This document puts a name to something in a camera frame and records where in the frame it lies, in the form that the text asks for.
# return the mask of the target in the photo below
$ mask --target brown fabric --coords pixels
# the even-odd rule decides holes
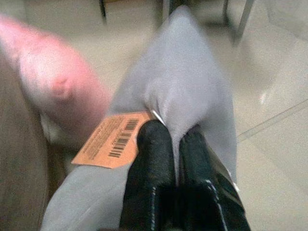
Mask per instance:
[[[56,192],[64,181],[67,172],[64,166],[64,153],[66,149],[59,145],[47,143],[48,152],[48,175],[49,175],[49,197]]]
[[[38,113],[23,97],[0,53],[0,230],[40,228],[49,199],[46,141]]]

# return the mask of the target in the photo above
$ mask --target metal chair leg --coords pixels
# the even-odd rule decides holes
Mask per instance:
[[[99,0],[100,1],[100,8],[101,8],[101,14],[104,19],[106,19],[106,11],[105,11],[105,5],[104,5],[104,0]]]

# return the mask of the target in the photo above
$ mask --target gray fabric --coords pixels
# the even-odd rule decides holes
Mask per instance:
[[[123,81],[108,115],[156,110],[171,134],[176,167],[180,139],[200,124],[235,180],[236,137],[228,87],[204,35],[181,7]],[[77,167],[50,201],[42,230],[116,228],[128,168]]]

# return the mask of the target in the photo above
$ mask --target white floor tile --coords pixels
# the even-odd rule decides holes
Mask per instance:
[[[247,129],[308,99],[308,42],[270,23],[255,25],[262,7],[255,2],[242,41],[232,48],[235,113]]]
[[[308,195],[250,141],[238,145],[238,187],[252,231],[305,231]]]
[[[257,133],[249,140],[294,185],[308,195],[308,108]]]
[[[26,11],[23,0],[1,0],[0,13],[26,22]]]

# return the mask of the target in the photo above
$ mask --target chair leg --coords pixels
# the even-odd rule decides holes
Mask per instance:
[[[240,25],[237,29],[236,35],[235,35],[236,39],[240,39],[242,37],[243,33],[244,33],[244,29],[245,29],[246,23],[248,21],[248,17],[249,17],[253,3],[254,3],[254,0],[246,0],[246,4],[245,4],[245,8],[244,8],[243,15],[242,15],[242,18],[241,18],[241,22],[240,22]]]
[[[99,1],[100,1],[100,8],[101,8],[102,17],[104,19],[106,19],[106,11],[105,11],[104,0],[99,0]]]

